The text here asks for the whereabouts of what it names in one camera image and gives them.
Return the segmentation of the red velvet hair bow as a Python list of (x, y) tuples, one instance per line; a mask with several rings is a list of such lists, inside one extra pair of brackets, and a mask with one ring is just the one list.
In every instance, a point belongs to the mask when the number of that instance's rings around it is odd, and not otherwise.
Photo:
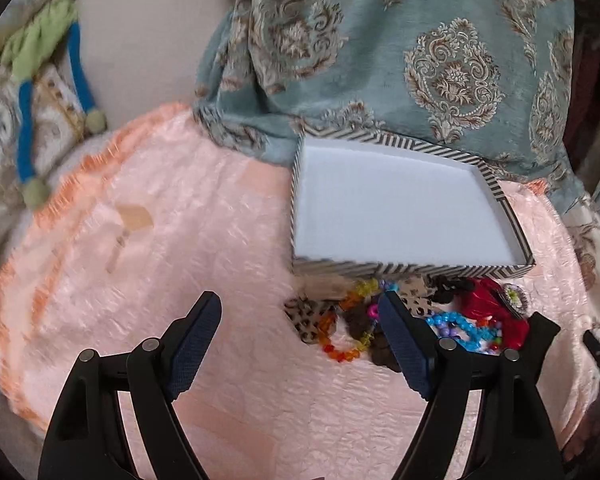
[(515, 318), (504, 306), (500, 295), (501, 284), (492, 278), (473, 278), (475, 289), (457, 299), (458, 310), (480, 327), (495, 328), (502, 349), (519, 350), (529, 333), (527, 318)]

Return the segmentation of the black scrunchie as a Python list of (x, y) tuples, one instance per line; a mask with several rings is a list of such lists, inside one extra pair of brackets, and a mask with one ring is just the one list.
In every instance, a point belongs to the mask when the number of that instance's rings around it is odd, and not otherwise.
[(427, 298), (435, 304), (450, 304), (475, 289), (475, 282), (472, 278), (459, 278), (458, 276), (430, 276), (427, 285), (429, 290)]

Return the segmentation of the striped white tray box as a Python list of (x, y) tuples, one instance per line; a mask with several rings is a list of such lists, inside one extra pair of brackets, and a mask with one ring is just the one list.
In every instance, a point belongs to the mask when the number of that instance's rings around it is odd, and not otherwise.
[(390, 133), (298, 144), (291, 267), (348, 278), (520, 278), (535, 261), (512, 206), (473, 154)]

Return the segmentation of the pink quilted bedspread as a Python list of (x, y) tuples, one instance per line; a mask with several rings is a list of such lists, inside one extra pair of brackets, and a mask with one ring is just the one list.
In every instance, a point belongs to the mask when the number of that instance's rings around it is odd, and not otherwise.
[(493, 367), (550, 465), (598, 393), (591, 309), (548, 199), (471, 154), (305, 136), (290, 168), (180, 103), (62, 179), (0, 267), (0, 387), (41, 479), (445, 479)]

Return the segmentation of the leopard print hair bow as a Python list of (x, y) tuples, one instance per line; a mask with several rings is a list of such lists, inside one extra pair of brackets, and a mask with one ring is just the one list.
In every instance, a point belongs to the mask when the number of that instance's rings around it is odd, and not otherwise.
[(356, 281), (338, 287), (332, 298), (291, 298), (284, 311), (300, 340), (316, 344), (329, 359), (349, 363), (366, 358), (397, 373), (400, 365), (379, 323), (378, 300), (385, 292), (395, 292), (414, 318), (430, 318), (441, 311), (427, 298), (428, 285), (422, 278)]

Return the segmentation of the teal damask blanket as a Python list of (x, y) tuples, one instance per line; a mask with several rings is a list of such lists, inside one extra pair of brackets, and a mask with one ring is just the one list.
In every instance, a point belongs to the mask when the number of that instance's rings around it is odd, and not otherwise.
[(583, 195), (564, 145), (573, 0), (235, 0), (193, 106), (224, 148), (289, 165), (298, 137), (395, 133)]

